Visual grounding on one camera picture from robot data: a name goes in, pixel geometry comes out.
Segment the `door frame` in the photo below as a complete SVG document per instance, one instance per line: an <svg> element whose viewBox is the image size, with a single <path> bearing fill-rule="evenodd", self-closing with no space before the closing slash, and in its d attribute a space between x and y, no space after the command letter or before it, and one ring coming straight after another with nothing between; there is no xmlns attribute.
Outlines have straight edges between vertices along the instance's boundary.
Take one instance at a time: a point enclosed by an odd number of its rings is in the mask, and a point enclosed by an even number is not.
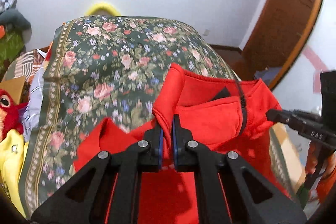
<svg viewBox="0 0 336 224"><path fill-rule="evenodd" d="M248 48L250 42L253 40L254 36L257 34L257 30L258 30L259 25L262 24L261 22L262 22L262 19L263 19L264 15L265 15L265 11L267 10L267 6L269 4L269 1L270 0L266 0L265 5L264 5L264 9L262 10L262 12L260 14L260 17L257 21L257 24L254 27L253 32L252 32L249 40L247 41L245 47L242 50L241 55L243 57L244 57L244 52L246 52L246 49ZM294 49L292 50L292 52L288 56L286 62L281 67L281 70L278 72L278 74L275 76L275 78L268 85L270 90L273 90L277 86L277 84L280 83L282 78L286 75L288 70L291 68L291 66L295 62L296 58L299 56L303 47L305 46L305 44L306 44L306 42L307 42L307 40L310 36L310 33L311 33L311 31L312 31L312 29L315 25L317 17L319 15L321 4L322 4L322 0L314 0L313 7L312 7L312 10L311 10L309 19L307 21L307 24L305 26L305 29L303 30L302 35L301 35L300 39L298 40L298 42L296 43Z"/></svg>

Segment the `hand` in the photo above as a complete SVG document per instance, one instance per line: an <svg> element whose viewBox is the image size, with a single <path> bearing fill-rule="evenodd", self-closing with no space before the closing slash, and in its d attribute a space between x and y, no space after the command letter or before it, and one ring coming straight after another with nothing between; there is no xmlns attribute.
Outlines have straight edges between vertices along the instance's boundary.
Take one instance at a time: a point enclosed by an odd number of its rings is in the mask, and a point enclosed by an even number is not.
<svg viewBox="0 0 336 224"><path fill-rule="evenodd" d="M308 149L308 156L307 156L307 163L306 163L306 173L307 174L313 174L315 172L315 167L317 165L317 158L314 155L315 151L315 144L313 142L310 142L309 149ZM332 154L328 159L328 165L325 169L324 174L322 175L322 178L325 178L329 176L336 166L336 156L335 154Z"/></svg>

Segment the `brown door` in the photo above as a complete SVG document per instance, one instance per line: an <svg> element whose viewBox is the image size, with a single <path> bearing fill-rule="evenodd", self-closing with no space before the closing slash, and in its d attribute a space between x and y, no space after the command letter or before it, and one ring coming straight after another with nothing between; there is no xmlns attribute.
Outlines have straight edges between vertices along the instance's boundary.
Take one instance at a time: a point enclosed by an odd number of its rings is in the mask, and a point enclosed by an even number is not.
<svg viewBox="0 0 336 224"><path fill-rule="evenodd" d="M243 57L253 72L282 67L308 22L314 0L267 0Z"/></svg>

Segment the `bed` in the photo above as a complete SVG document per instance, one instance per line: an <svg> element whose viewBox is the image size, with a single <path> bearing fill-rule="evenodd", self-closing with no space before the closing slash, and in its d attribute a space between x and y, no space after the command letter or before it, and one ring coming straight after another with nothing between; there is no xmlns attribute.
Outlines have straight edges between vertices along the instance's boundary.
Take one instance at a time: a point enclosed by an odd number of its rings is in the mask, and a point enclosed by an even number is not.
<svg viewBox="0 0 336 224"><path fill-rule="evenodd" d="M153 118L152 104L173 62L200 75L239 80L183 22L88 16L56 30L41 66L42 72L46 68L43 79L41 71L35 76L43 90L41 111L37 127L27 135L19 182L27 217L74 174L78 145L104 117L111 117L126 133ZM273 134L273 170L295 195L285 157L279 153L281 144Z"/></svg>

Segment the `jacket sleeve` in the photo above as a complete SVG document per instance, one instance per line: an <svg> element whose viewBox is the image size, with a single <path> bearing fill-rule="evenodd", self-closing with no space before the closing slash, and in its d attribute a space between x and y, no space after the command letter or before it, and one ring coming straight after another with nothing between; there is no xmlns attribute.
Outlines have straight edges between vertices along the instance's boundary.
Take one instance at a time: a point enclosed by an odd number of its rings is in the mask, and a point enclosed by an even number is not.
<svg viewBox="0 0 336 224"><path fill-rule="evenodd" d="M326 196L328 195L331 187L336 181L336 168L333 172L325 179L321 179L320 183L317 186L317 194L319 196L320 203L324 202Z"/></svg>

